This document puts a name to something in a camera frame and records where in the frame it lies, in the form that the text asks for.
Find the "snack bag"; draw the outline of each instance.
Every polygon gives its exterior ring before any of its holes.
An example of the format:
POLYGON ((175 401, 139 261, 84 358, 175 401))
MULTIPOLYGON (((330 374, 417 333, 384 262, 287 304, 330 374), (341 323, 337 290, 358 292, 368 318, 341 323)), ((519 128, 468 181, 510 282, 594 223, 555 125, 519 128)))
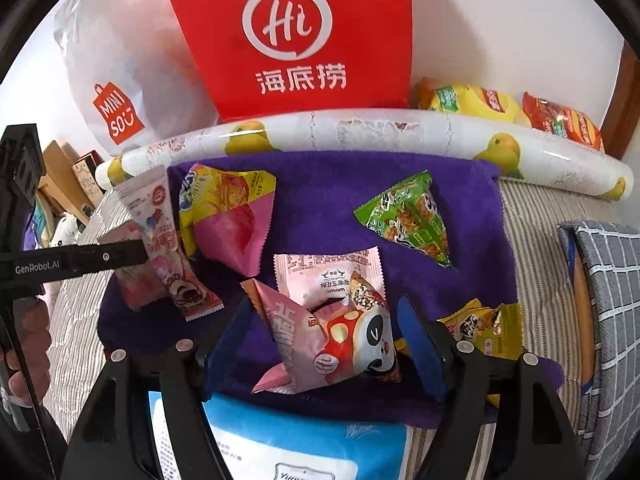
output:
POLYGON ((178 245, 164 166, 116 186, 138 225, 156 276, 187 321, 223 307, 222 301, 196 277, 178 245))
POLYGON ((348 296, 354 270, 385 297, 377 247, 340 255, 276 254, 273 262, 278 290, 308 309, 348 296))
POLYGON ((459 84, 431 89, 429 82, 423 78, 416 85, 420 110, 453 112, 531 127, 529 118, 508 94, 459 84))
POLYGON ((197 249, 244 276, 260 272, 276 178, 266 171, 220 171, 194 164, 180 189, 180 232, 188 257, 197 249))
POLYGON ((283 361, 263 375, 254 392, 296 394, 365 371, 399 380, 388 307, 357 272, 351 277, 351 300, 314 314, 257 280, 241 285, 270 326, 283 361))
POLYGON ((439 319, 456 341, 473 343, 485 355, 516 360, 522 354, 520 305, 502 304, 497 308, 471 300, 451 316, 439 319))
POLYGON ((531 126, 548 134, 575 140, 604 153, 600 130, 583 113, 528 92, 522 96, 522 107, 531 119, 531 126))
MULTIPOLYGON (((111 244, 126 240, 140 240, 141 235, 135 222, 129 221, 106 234, 103 234, 98 243, 111 244)), ((114 274, 120 283, 122 300, 134 312, 160 298, 166 298, 164 285, 154 273, 154 267, 150 261, 138 266, 120 267, 114 270, 114 274)))
POLYGON ((429 191, 428 171, 415 174, 387 189, 354 211, 358 221, 400 245, 428 254, 450 267, 447 231, 429 191))

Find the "white plastic bag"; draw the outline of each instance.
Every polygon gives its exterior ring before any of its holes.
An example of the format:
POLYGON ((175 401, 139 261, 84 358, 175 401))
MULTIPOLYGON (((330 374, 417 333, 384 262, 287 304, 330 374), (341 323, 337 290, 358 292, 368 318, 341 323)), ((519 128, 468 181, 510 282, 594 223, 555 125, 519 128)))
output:
POLYGON ((54 38, 76 104, 111 155, 218 122, 169 0, 67 0, 54 38))

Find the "green snack package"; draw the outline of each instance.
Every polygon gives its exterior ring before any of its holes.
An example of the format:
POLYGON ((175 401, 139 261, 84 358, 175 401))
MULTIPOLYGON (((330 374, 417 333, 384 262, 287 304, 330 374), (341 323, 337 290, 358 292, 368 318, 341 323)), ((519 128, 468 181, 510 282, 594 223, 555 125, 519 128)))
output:
POLYGON ((428 171, 410 176, 357 208, 358 221, 383 238, 450 267, 447 232, 429 187, 428 171))

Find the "pink snack package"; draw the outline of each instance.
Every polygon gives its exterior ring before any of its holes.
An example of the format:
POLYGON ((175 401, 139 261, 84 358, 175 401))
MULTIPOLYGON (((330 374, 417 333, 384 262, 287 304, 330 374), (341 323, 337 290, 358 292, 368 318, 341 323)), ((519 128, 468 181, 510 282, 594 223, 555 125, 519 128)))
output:
MULTIPOLYGON (((140 240, 140 238, 142 237, 138 226, 133 220, 130 220, 103 234, 98 239, 98 243, 111 244, 125 240, 140 240)), ((138 266, 121 267, 116 269, 114 273, 120 283, 123 301, 134 312, 138 312, 145 305, 169 295, 154 273, 151 261, 138 266)))
POLYGON ((223 307, 196 277, 178 244, 164 166, 116 186, 137 224, 156 276, 187 321, 223 307))
POLYGON ((357 301, 342 301, 310 313, 257 280, 242 282, 254 307, 270 326, 282 363, 268 370, 253 392, 296 394, 368 372, 399 380, 391 318, 385 300, 357 272, 351 275, 357 301), (356 290, 365 284, 365 290, 356 290))
POLYGON ((377 247, 339 255, 276 254, 273 263, 278 290, 305 308, 348 296, 354 270, 385 297, 377 247))

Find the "purple cloth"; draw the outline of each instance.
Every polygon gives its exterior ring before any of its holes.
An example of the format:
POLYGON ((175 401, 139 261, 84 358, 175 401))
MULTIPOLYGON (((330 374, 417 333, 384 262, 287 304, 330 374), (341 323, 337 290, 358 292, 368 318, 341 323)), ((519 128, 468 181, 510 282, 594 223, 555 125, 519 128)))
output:
POLYGON ((30 221, 27 231, 24 233, 23 251, 33 251, 36 248, 36 233, 33 230, 33 222, 30 221))
MULTIPOLYGON (((260 281, 276 288, 273 255, 343 254, 380 248, 386 298, 392 309, 403 294, 430 319, 452 314, 473 298, 497 306, 516 303, 514 261, 502 227, 502 203, 494 183, 498 169, 485 161, 408 153, 259 153, 201 161, 220 170, 267 170, 277 177, 271 231, 262 254, 260 281), (428 170, 432 191, 449 236, 454 268, 379 237, 361 225, 353 210, 412 174, 428 170)), ((192 163, 169 168, 177 210, 178 190, 192 163)), ((243 279, 217 262, 197 261, 197 275, 225 303, 241 292, 243 279)), ((169 300, 130 311, 111 280, 102 303, 98 334, 107 350, 156 353, 183 337, 197 337, 216 314, 187 323, 169 300)), ((399 336, 397 323, 394 337, 399 336)), ((251 388, 280 356, 270 331, 255 316, 223 393, 302 415, 343 420, 400 422, 435 428, 436 402, 424 394, 409 360, 399 357, 402 383, 359 376, 296 396, 251 388)))

